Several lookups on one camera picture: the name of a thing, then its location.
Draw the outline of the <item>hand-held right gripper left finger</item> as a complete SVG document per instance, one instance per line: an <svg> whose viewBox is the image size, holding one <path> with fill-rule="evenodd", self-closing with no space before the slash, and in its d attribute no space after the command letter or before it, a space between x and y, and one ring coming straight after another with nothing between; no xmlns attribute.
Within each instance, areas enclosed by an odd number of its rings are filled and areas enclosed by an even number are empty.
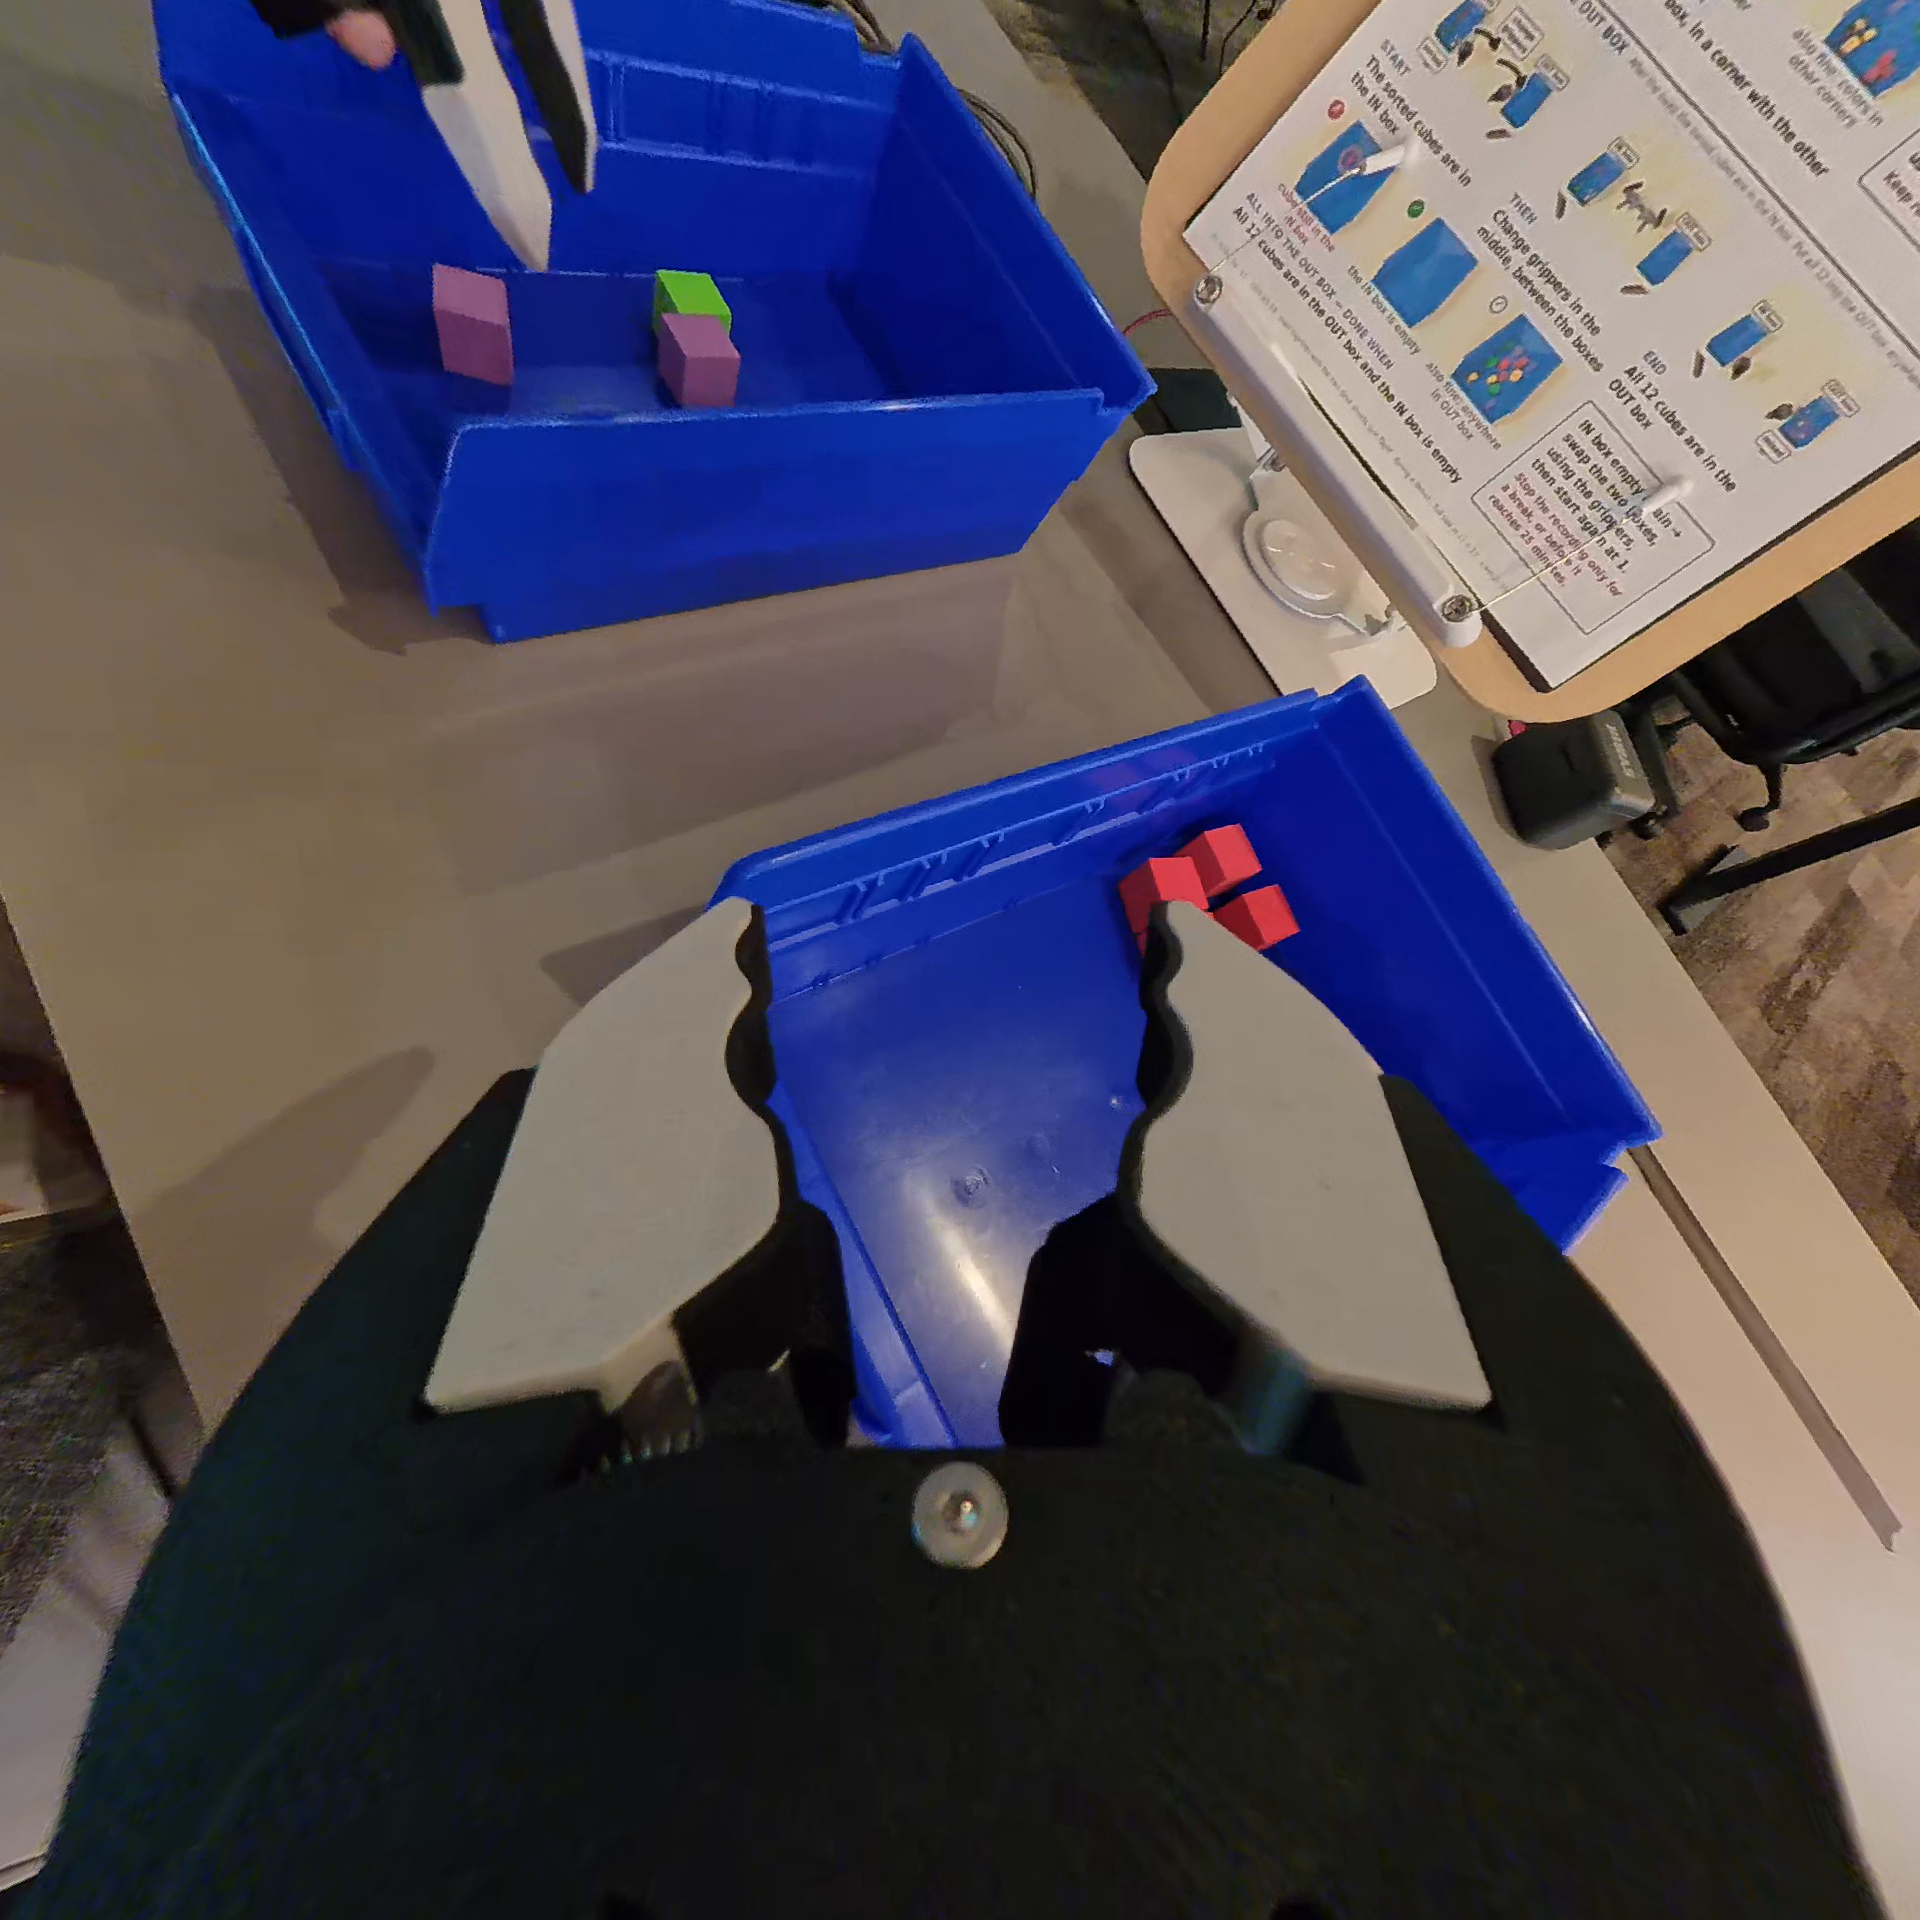
<svg viewBox="0 0 1920 1920"><path fill-rule="evenodd" d="M690 1372L683 1308L785 1203L765 943L720 900L549 1043L425 1381L433 1409L567 1392L621 1409Z"/></svg>

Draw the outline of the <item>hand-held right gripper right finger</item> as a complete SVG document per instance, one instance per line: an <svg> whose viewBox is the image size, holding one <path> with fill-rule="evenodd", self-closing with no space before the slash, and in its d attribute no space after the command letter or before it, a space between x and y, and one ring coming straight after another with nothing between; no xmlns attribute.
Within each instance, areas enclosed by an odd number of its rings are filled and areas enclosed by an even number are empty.
<svg viewBox="0 0 1920 1920"><path fill-rule="evenodd" d="M1321 999L1195 906L1143 963L1141 1115L1121 1201L1229 1333L1229 1407L1333 1388L1493 1399L1386 1075Z"/></svg>

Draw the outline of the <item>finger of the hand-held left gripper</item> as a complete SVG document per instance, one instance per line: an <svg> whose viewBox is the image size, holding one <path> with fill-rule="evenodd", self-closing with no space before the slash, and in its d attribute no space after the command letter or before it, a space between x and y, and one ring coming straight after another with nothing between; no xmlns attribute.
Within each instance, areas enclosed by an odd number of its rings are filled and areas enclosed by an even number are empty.
<svg viewBox="0 0 1920 1920"><path fill-rule="evenodd" d="M499 18L564 179L573 193L589 195L600 131L576 4L500 3Z"/></svg>
<svg viewBox="0 0 1920 1920"><path fill-rule="evenodd" d="M483 3L439 3L465 63L458 88L421 88L424 107L481 210L528 272L549 267L554 199Z"/></svg>

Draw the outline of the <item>purple cube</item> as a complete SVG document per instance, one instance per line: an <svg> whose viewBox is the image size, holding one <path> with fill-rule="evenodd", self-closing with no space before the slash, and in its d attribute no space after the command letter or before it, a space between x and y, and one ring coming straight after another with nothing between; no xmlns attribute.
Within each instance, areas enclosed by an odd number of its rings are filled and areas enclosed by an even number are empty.
<svg viewBox="0 0 1920 1920"><path fill-rule="evenodd" d="M514 385L513 301L506 279L436 263L431 301L442 370L493 389Z"/></svg>
<svg viewBox="0 0 1920 1920"><path fill-rule="evenodd" d="M656 320L656 369L665 393L682 409L737 404L740 356L728 320L663 311Z"/></svg>

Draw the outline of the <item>blue plastic bin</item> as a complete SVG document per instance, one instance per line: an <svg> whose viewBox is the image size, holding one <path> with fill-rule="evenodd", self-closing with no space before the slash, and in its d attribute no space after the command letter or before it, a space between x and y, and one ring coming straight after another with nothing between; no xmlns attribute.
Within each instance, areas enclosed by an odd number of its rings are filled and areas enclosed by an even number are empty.
<svg viewBox="0 0 1920 1920"><path fill-rule="evenodd" d="M528 129L528 272L404 63L153 7L184 144L425 601L528 641L1018 553L1154 381L931 51L804 4L579 21L596 180ZM508 281L511 389L442 370L436 263ZM665 393L659 271L728 298L735 407Z"/></svg>
<svg viewBox="0 0 1920 1920"><path fill-rule="evenodd" d="M856 1416L994 1448L1029 1259L1114 1189L1141 1109L1121 877L1239 826L1301 931L1276 948L1563 1248L1663 1124L1364 681L757 853L780 1112L844 1243Z"/></svg>

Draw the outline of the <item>black box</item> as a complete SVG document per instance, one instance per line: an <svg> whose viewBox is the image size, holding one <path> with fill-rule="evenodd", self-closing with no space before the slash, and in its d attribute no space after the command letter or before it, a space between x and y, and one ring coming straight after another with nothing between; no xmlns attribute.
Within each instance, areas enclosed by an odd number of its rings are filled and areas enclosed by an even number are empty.
<svg viewBox="0 0 1920 1920"><path fill-rule="evenodd" d="M1493 747L1490 779L1514 835L1544 851L1613 833L1652 836L1676 810L1665 743L1647 711L1521 728Z"/></svg>

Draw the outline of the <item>white clip bar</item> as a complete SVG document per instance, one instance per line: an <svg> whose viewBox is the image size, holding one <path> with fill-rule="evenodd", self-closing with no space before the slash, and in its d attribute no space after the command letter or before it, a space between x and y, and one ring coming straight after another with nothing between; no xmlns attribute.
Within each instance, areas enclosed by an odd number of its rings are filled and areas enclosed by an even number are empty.
<svg viewBox="0 0 1920 1920"><path fill-rule="evenodd" d="M1223 271L1191 288L1191 337L1386 601L1428 645L1482 639L1482 601L1311 393L1280 331Z"/></svg>

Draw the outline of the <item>black office chair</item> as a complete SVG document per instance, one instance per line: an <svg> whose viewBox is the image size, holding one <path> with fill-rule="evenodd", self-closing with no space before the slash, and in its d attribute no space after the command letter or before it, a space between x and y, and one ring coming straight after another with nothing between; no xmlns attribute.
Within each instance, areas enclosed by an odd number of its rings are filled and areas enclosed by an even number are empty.
<svg viewBox="0 0 1920 1920"><path fill-rule="evenodd" d="M1658 836L1677 812L1668 754L1689 729L1763 775L1765 801L1735 821L1743 835L1768 831L1789 771L1917 732L1917 524L1628 698L1620 713L1656 788L1637 836Z"/></svg>

